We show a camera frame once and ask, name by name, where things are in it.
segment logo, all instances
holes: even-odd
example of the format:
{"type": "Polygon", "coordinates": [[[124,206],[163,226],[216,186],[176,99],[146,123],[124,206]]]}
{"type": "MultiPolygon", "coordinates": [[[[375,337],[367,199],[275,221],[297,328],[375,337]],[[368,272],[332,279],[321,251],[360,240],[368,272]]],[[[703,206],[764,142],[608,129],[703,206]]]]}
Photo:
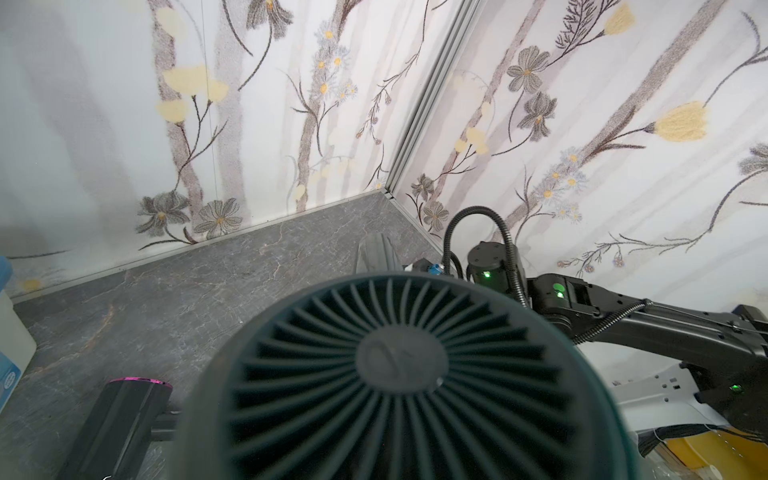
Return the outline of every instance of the logo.
{"type": "Polygon", "coordinates": [[[10,389],[13,387],[14,382],[16,381],[16,372],[10,372],[8,375],[5,376],[5,380],[3,381],[2,387],[4,389],[10,389]]]}

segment white plastic container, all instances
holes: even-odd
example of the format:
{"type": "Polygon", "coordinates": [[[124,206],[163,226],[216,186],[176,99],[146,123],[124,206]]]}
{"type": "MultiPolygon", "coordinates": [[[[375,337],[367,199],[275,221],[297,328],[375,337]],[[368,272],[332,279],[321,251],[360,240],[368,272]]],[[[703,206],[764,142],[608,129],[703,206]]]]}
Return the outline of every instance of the white plastic container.
{"type": "Polygon", "coordinates": [[[32,339],[5,291],[0,291],[0,412],[18,384],[37,344],[32,339]]]}

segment black cable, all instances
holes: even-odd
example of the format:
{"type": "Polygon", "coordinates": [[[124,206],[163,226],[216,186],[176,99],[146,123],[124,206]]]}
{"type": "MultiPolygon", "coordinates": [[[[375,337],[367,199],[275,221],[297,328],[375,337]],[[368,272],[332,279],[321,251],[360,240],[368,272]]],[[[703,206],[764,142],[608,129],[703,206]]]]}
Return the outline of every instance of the black cable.
{"type": "Polygon", "coordinates": [[[528,305],[528,298],[525,295],[525,290],[523,290],[523,286],[520,281],[517,265],[515,264],[515,252],[512,250],[512,247],[515,244],[512,243],[512,235],[509,233],[509,229],[507,228],[507,224],[504,222],[504,219],[488,207],[483,207],[480,205],[476,205],[474,207],[466,207],[464,210],[458,212],[451,219],[451,223],[449,223],[445,228],[445,235],[443,236],[442,241],[442,264],[443,268],[445,269],[445,273],[451,273],[449,261],[451,256],[451,236],[453,235],[453,230],[456,228],[456,224],[460,222],[464,217],[468,217],[469,215],[473,214],[481,214],[489,217],[496,223],[496,226],[502,232],[504,248],[506,251],[506,262],[504,268],[507,273],[507,281],[512,287],[512,291],[517,297],[518,302],[520,302],[520,304],[522,304],[522,306],[525,308],[530,308],[528,305]]]}
{"type": "Polygon", "coordinates": [[[631,305],[627,305],[621,310],[616,310],[612,314],[606,316],[605,319],[603,319],[603,321],[600,322],[599,324],[593,326],[592,328],[582,333],[581,335],[576,335],[573,338],[574,345],[579,345],[580,343],[584,343],[593,339],[594,337],[603,333],[605,330],[611,328],[619,320],[627,317],[630,313],[643,309],[646,306],[653,305],[653,304],[654,303],[651,302],[649,299],[643,299],[643,300],[638,300],[637,302],[632,303],[631,305]]]}
{"type": "Polygon", "coordinates": [[[733,430],[725,429],[718,425],[699,425],[693,423],[687,423],[684,425],[670,425],[668,427],[659,427],[658,429],[651,430],[649,432],[641,433],[638,436],[637,451],[641,456],[645,457],[651,453],[657,445],[663,440],[667,439],[682,439],[684,437],[690,437],[692,435],[700,435],[711,431],[719,431],[741,437],[742,439],[750,440],[751,442],[764,443],[764,441],[756,435],[742,435],[733,430]]]}
{"type": "Polygon", "coordinates": [[[458,279],[464,280],[464,276],[462,275],[462,263],[458,261],[458,257],[453,252],[451,252],[451,261],[453,262],[453,265],[456,267],[456,276],[458,277],[458,279]]]}

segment yellow part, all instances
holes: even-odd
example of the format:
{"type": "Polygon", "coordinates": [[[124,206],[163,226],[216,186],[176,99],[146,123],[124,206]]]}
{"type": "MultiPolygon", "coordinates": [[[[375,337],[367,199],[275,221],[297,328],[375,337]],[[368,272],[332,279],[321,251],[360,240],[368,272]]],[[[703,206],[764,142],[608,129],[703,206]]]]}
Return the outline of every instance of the yellow part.
{"type": "Polygon", "coordinates": [[[768,445],[764,443],[751,442],[725,432],[707,432],[685,439],[667,440],[667,447],[688,468],[714,465],[724,480],[768,478],[768,445]]]}

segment radial vent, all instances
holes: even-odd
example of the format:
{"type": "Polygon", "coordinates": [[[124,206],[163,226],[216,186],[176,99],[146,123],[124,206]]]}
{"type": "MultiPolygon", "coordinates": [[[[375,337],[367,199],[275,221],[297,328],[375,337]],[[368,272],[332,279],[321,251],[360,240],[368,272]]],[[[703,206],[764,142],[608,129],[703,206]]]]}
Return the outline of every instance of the radial vent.
{"type": "Polygon", "coordinates": [[[545,361],[545,345],[528,340],[514,309],[494,308],[475,290],[380,276],[315,292],[273,316],[240,354],[224,414],[233,470],[241,478],[573,478],[576,427],[561,367],[545,361]]]}

